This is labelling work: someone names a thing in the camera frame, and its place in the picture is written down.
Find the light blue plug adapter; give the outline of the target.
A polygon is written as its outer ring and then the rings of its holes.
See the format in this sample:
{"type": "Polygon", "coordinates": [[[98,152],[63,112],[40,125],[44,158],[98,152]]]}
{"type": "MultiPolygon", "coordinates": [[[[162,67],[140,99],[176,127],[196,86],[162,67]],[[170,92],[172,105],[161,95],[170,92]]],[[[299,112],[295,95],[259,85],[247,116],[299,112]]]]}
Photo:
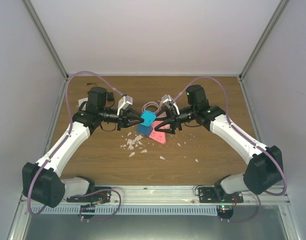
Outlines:
{"type": "Polygon", "coordinates": [[[149,127],[156,120],[156,113],[149,110],[144,110],[140,117],[143,120],[141,125],[149,127]]]}

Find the dark blue cube socket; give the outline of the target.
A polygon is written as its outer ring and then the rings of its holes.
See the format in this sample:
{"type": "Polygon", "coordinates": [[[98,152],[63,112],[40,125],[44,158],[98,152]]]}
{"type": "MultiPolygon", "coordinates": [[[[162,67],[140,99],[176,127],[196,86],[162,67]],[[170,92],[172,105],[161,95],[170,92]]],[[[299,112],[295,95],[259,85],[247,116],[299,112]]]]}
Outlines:
{"type": "Polygon", "coordinates": [[[153,128],[151,126],[144,126],[142,124],[139,124],[136,128],[136,131],[140,133],[141,135],[144,135],[145,137],[149,137],[151,132],[153,131],[153,128]]]}

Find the pink power strip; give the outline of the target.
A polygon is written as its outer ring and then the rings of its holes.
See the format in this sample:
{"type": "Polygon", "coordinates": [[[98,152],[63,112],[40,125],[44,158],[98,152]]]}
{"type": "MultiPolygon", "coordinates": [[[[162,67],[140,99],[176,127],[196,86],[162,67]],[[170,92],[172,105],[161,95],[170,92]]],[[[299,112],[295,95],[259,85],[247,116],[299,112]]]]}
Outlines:
{"type": "Polygon", "coordinates": [[[160,144],[166,144],[166,133],[155,131],[155,127],[159,125],[160,123],[162,123],[162,121],[154,121],[151,124],[152,131],[149,135],[149,138],[160,144]]]}

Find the black plug adapter with cable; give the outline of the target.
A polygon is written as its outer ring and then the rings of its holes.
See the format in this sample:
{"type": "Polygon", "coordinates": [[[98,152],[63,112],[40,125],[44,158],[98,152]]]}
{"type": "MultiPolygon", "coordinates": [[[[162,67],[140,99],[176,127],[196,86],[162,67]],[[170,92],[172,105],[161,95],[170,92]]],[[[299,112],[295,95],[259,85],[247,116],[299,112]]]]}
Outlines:
{"type": "MultiPolygon", "coordinates": [[[[96,83],[93,83],[93,82],[86,83],[85,85],[86,85],[86,86],[94,86],[94,87],[97,87],[97,84],[96,84],[96,83]]],[[[114,100],[115,100],[115,98],[114,98],[113,92],[107,92],[106,101],[108,101],[108,102],[113,102],[114,100]]]]}

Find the white tiger cube adapter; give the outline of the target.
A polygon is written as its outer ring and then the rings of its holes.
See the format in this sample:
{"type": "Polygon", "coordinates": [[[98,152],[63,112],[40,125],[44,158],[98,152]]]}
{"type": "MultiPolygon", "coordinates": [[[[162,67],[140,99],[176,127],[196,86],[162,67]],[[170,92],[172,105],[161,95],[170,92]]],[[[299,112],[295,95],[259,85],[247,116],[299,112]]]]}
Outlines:
{"type": "Polygon", "coordinates": [[[83,102],[87,102],[87,101],[88,101],[88,98],[87,98],[87,97],[86,97],[86,98],[79,99],[79,100],[78,100],[78,105],[81,106],[83,102]]]}

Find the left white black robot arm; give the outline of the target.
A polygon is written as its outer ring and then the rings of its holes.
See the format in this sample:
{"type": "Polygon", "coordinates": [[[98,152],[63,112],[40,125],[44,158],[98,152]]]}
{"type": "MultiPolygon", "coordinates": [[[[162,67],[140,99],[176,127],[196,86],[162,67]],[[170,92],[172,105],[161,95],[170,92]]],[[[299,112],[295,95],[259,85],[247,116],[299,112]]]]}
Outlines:
{"type": "Polygon", "coordinates": [[[36,163],[26,163],[22,169],[23,194],[28,203],[37,201],[56,207],[63,199],[80,197],[85,202],[95,198],[96,190],[85,177],[61,180],[62,172],[73,154],[103,123],[114,123],[116,129],[143,123],[140,113],[132,109],[133,99],[124,95],[117,108],[106,106],[108,91],[92,87],[87,101],[72,116],[68,128],[53,147],[36,163]]]}

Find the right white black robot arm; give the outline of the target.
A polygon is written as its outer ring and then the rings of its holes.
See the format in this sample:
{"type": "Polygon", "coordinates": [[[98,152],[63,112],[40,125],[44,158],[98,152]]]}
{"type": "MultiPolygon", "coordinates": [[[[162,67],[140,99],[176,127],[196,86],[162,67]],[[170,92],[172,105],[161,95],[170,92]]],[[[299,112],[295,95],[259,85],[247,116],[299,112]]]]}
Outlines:
{"type": "Polygon", "coordinates": [[[250,191],[255,195],[268,193],[269,188],[284,181],[282,154],[276,146],[268,147],[248,135],[237,126],[227,112],[216,105],[209,105],[204,88],[191,85],[186,89],[188,107],[178,108],[170,95],[162,97],[164,107],[157,115],[161,122],[155,131],[174,134],[182,130],[182,125],[196,121],[208,131],[222,138],[244,160],[247,165],[245,172],[227,175],[214,184],[214,196],[219,202],[226,202],[232,194],[250,191]]]}

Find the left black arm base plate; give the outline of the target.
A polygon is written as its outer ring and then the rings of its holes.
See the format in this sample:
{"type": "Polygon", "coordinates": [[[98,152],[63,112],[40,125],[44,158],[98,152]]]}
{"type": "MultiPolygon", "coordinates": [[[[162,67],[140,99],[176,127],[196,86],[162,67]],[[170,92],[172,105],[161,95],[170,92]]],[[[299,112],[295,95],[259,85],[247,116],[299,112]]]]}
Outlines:
{"type": "Polygon", "coordinates": [[[89,204],[105,204],[110,202],[111,198],[111,187],[106,186],[96,186],[93,190],[88,190],[87,194],[92,192],[97,192],[90,196],[81,196],[81,197],[69,197],[66,199],[68,203],[89,203],[89,204]]]}

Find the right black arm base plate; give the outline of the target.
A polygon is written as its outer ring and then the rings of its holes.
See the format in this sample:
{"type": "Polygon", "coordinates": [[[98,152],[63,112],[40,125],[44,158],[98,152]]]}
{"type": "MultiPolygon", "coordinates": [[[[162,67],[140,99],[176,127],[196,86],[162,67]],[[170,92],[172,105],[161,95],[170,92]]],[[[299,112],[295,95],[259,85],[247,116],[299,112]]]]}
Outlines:
{"type": "Polygon", "coordinates": [[[195,187],[194,193],[198,197],[199,202],[204,204],[235,204],[244,202],[242,192],[236,192],[230,195],[219,197],[215,192],[215,187],[213,186],[198,185],[195,187]]]}

